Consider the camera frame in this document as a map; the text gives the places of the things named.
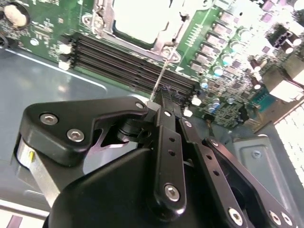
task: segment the capacitor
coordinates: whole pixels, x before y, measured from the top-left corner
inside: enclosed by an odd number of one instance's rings
[[[258,82],[262,80],[262,76],[261,76],[260,73],[258,73],[258,72],[255,72],[255,73],[253,74],[253,77],[255,77],[255,78],[257,79]]]
[[[261,88],[261,85],[259,84],[259,82],[257,81],[257,79],[256,79],[255,77],[253,77],[253,78],[251,79],[251,83],[252,83],[253,88],[254,88],[255,90],[258,90],[258,89]]]
[[[214,76],[216,76],[216,77],[220,77],[224,73],[223,68],[221,66],[218,66],[218,65],[213,67],[213,72],[214,72]]]
[[[239,53],[241,52],[243,46],[238,41],[235,40],[230,43],[230,48],[232,49],[233,52]]]
[[[260,67],[259,63],[258,63],[255,59],[252,59],[252,60],[250,61],[250,65],[251,65],[251,67],[253,68],[253,70],[254,70],[255,72],[258,72],[258,71],[261,70],[261,67]]]
[[[206,78],[201,81],[200,87],[202,89],[208,89],[208,80]]]
[[[231,105],[231,104],[233,104],[234,103],[234,98],[228,98],[227,99],[227,103],[229,104],[229,105]]]
[[[288,40],[294,45],[299,46],[302,43],[302,40],[296,35],[293,34]]]
[[[213,107],[212,104],[209,104],[207,108],[208,108],[208,112],[209,112],[209,113],[214,113],[215,108]]]
[[[290,54],[294,51],[294,48],[288,42],[285,42],[281,47],[286,54]]]
[[[242,41],[247,41],[252,37],[251,32],[247,28],[243,28],[238,32],[239,37]]]
[[[291,5],[295,11],[304,10],[304,1],[303,0],[291,1],[288,4]]]
[[[226,66],[231,65],[233,62],[231,55],[228,53],[223,54],[221,58],[223,60],[224,65]]]
[[[213,102],[212,107],[218,108],[220,106],[220,101],[218,98],[213,99],[212,102]]]

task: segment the motherboard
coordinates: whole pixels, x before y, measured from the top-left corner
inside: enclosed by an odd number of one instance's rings
[[[185,116],[256,128],[303,97],[302,2],[0,0],[0,45],[146,97],[168,61],[159,87]]]

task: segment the white connector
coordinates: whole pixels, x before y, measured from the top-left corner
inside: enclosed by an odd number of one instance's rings
[[[193,98],[192,98],[191,103],[192,103],[193,105],[200,106],[201,100],[198,98],[198,96],[194,95]]]
[[[63,62],[60,60],[58,63],[58,67],[62,70],[68,70],[70,68],[70,66],[71,66],[70,60],[67,62]]]
[[[62,54],[70,54],[72,52],[71,44],[59,44],[59,51]]]
[[[192,115],[193,115],[193,112],[191,112],[188,107],[185,107],[184,116],[191,117]]]

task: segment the thin cable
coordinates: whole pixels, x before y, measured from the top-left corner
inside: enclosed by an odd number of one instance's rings
[[[4,51],[9,47],[9,41],[6,39],[6,37],[0,32],[0,38],[3,40],[3,45],[1,51]]]
[[[160,82],[161,82],[162,76],[163,76],[163,74],[165,73],[165,71],[166,71],[166,69],[167,69],[167,66],[168,66],[168,64],[169,64],[169,62],[170,62],[170,59],[172,59],[172,57],[173,57],[173,55],[174,55],[174,53],[175,53],[175,51],[176,51],[176,48],[177,48],[177,45],[175,45],[175,46],[173,47],[173,49],[172,49],[170,55],[167,57],[165,63],[163,64],[161,73],[160,73],[160,75],[158,76],[158,79],[157,79],[157,81],[156,81],[156,84],[155,84],[155,86],[154,86],[154,88],[153,88],[153,91],[152,91],[152,93],[151,93],[150,101],[153,101],[153,98],[154,98],[155,93],[156,93],[156,91],[157,91],[158,85],[159,85]]]

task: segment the green circuit board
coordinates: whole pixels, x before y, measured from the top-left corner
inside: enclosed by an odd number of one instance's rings
[[[0,5],[5,5],[11,2],[10,0],[0,0]],[[153,62],[155,65],[162,66],[163,61],[156,61],[149,59],[141,54],[134,53],[126,47],[122,47],[117,43],[100,38],[92,33],[82,22],[84,15],[92,13],[93,0],[17,0],[17,3],[24,6],[30,15],[30,25],[23,30],[15,30],[11,24],[6,20],[0,20],[0,32],[5,36],[17,40],[18,46],[35,55],[46,58],[53,62],[59,61],[59,38],[63,34],[73,35],[81,33],[93,39],[103,42],[112,47],[123,50],[133,56],[138,56],[147,61]],[[254,57],[257,61],[263,62],[264,66],[260,71],[261,76],[272,65],[281,66],[288,55],[277,49],[270,47],[270,52],[264,52],[263,47],[267,47],[266,35],[273,32],[274,25],[277,23],[277,17],[282,10],[281,6],[275,6],[272,9],[273,19],[271,22],[263,21],[265,12],[258,6],[255,10],[247,9],[247,11],[234,11],[235,17],[240,17],[245,14],[246,17],[251,18],[250,24],[248,20],[244,23],[227,25],[231,29],[229,36],[225,37],[226,43],[219,48],[219,52],[214,55],[211,61],[205,64],[196,62],[196,57],[200,52],[202,45],[207,42],[209,33],[214,29],[214,25],[219,22],[223,13],[227,12],[218,4],[212,3],[208,9],[197,10],[188,28],[186,29],[182,39],[177,47],[177,52],[181,56],[178,63],[170,63],[168,70],[176,72],[184,77],[201,82],[204,79],[208,80],[208,88],[202,88],[203,99],[199,106],[191,105],[190,110],[198,117],[204,117],[205,114],[215,116],[215,123],[224,127],[233,128],[238,122],[238,110],[244,104],[256,108],[263,112],[276,99],[272,97],[266,88],[262,85],[261,89],[254,89],[251,83],[251,75],[253,73],[250,66],[249,59]],[[231,5],[237,4],[237,1],[230,1]],[[252,38],[247,41],[240,41],[240,31],[244,28],[250,29],[253,34]],[[243,50],[234,53],[231,46],[232,41],[239,41],[243,46]],[[226,66],[223,63],[221,56],[223,54],[230,54],[233,61],[237,61],[237,66]],[[199,65],[203,70],[198,70],[194,66]],[[213,67],[220,66],[223,69],[222,76],[214,76]],[[90,76],[97,77],[103,81],[110,82],[120,87],[130,89],[132,88],[105,78],[102,75],[97,75],[88,70],[76,67],[76,70],[86,73]],[[209,105],[214,99],[219,99],[219,107],[214,111],[209,110]]]

